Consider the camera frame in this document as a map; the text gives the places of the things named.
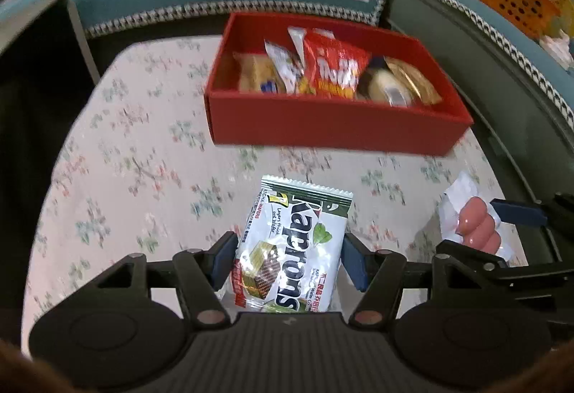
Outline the round white rice cake pack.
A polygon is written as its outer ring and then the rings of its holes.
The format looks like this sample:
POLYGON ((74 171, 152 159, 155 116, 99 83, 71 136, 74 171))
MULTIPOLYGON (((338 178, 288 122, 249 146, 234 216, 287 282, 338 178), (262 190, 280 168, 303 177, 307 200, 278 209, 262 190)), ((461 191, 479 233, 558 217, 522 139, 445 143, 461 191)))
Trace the round white rice cake pack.
POLYGON ((371 101, 399 108, 408 108, 414 101, 410 89, 388 68, 367 68, 359 79, 358 91, 371 101))

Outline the pink sausage pack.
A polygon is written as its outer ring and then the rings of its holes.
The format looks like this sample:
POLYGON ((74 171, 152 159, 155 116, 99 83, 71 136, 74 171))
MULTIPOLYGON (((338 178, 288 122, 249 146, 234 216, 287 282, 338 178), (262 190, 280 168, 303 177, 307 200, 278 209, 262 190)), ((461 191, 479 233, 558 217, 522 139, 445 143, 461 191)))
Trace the pink sausage pack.
POLYGON ((468 171, 461 171, 441 195, 438 217, 442 241, 453 241, 506 262, 514 258, 507 240, 510 228, 502 225, 499 214, 468 171))

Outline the green sofa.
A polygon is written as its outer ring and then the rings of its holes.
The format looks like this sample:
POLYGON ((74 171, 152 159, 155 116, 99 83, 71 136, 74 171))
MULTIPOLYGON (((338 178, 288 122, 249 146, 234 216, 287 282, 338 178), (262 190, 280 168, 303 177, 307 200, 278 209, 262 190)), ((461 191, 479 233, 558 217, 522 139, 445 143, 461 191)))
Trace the green sofa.
MULTIPOLYGON (((91 38, 98 68, 135 42, 221 31, 228 14, 91 38)), ((488 123, 537 199, 573 189, 573 79, 516 26, 478 0, 386 0, 377 26, 418 38, 488 123)))

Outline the red cardboard box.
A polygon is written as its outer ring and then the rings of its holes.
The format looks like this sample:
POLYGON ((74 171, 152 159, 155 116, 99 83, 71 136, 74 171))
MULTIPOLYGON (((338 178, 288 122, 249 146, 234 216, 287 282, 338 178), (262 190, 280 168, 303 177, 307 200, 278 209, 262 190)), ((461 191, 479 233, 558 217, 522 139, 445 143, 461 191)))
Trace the red cardboard box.
POLYGON ((225 28, 204 92, 212 141, 218 145, 310 146, 444 156, 473 124, 457 91, 416 38, 339 19, 237 12, 225 28), (417 67, 442 100, 411 108, 373 101, 242 92, 236 53, 263 53, 266 41, 291 48, 288 28, 320 28, 371 52, 417 67))

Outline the floral tablecloth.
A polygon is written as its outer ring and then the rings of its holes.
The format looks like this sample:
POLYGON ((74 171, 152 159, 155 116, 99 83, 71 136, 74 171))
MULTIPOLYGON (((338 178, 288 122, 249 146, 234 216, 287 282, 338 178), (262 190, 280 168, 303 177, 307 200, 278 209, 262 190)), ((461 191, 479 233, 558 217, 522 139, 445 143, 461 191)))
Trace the floral tablecloth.
POLYGON ((151 261, 241 233, 264 175, 350 191, 351 232, 371 249, 426 262, 436 209, 467 171, 487 200, 503 197, 476 138, 444 158, 295 147, 217 146, 203 89, 218 37, 123 51, 96 86, 52 171, 35 235, 22 334, 50 308, 130 253, 151 261))

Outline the white cartoon snack packet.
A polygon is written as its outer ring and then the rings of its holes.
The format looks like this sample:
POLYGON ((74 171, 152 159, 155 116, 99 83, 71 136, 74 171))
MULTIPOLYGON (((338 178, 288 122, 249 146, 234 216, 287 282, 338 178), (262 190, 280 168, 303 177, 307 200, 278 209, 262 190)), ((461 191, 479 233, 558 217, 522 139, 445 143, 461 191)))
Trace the white cartoon snack packet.
POLYGON ((276 43, 265 41, 265 52, 272 60, 275 71, 282 80, 287 94, 296 94, 304 76, 299 60, 286 48, 276 43))

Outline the white Kaprons wafer pack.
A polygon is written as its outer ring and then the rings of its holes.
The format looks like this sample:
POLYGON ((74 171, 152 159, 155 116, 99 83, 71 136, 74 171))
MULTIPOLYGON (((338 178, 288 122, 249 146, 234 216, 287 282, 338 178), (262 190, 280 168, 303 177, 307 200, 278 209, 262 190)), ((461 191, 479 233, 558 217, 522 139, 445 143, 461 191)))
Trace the white Kaprons wafer pack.
POLYGON ((353 194, 265 175, 235 252, 235 306, 269 313, 331 305, 353 194))

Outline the crumpled white tissue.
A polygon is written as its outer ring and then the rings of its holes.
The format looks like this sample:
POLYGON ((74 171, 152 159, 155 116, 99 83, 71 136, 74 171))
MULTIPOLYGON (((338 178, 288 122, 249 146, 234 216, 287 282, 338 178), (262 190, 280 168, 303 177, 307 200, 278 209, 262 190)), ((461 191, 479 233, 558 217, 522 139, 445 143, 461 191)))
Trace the crumpled white tissue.
POLYGON ((539 45, 566 70, 566 72, 573 67, 574 59, 569 47, 570 38, 564 31, 559 30, 559 36, 557 38, 543 35, 539 40, 539 45))

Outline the gold foil snack packet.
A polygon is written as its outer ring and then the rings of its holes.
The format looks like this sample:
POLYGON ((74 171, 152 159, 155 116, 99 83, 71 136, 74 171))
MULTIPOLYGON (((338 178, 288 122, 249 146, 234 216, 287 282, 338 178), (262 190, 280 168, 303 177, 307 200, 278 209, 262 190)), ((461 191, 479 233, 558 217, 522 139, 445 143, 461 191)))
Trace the gold foil snack packet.
POLYGON ((384 61, 392 75, 405 85, 422 105, 437 105, 443 101, 434 85, 418 68, 395 58, 385 57, 384 61))

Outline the yellow chips clear bag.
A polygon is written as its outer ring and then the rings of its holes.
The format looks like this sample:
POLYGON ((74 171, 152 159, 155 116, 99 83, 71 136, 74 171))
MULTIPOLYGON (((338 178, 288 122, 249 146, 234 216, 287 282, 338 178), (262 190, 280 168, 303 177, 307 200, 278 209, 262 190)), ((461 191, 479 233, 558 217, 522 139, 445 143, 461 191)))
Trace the yellow chips clear bag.
POLYGON ((234 59, 240 66, 238 80, 240 92, 272 94, 285 92, 285 85, 267 55, 235 53, 234 59))

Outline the red Trolli candy bag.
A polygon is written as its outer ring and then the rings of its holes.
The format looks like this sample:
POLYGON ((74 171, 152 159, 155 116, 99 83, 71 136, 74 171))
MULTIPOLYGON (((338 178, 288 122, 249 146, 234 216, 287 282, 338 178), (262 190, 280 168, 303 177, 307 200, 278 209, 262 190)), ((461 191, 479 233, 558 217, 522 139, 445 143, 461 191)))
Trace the red Trolli candy bag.
POLYGON ((306 92, 327 98, 351 100, 372 54, 351 43, 308 32, 302 39, 306 92))

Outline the white barcode snack packet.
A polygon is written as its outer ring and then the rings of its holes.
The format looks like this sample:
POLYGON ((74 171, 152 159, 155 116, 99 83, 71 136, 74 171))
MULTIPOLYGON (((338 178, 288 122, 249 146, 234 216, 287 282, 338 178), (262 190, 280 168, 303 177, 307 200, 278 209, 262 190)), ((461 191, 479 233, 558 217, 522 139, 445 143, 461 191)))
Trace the white barcode snack packet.
POLYGON ((296 52, 299 56, 299 59, 302 65, 305 65, 305 49, 304 49, 304 38, 309 33, 314 33, 318 35, 322 35, 326 38, 334 38, 335 35, 331 31, 327 31, 324 29, 308 29, 308 28, 300 28, 300 27, 289 27, 287 29, 290 38, 295 46, 296 52))

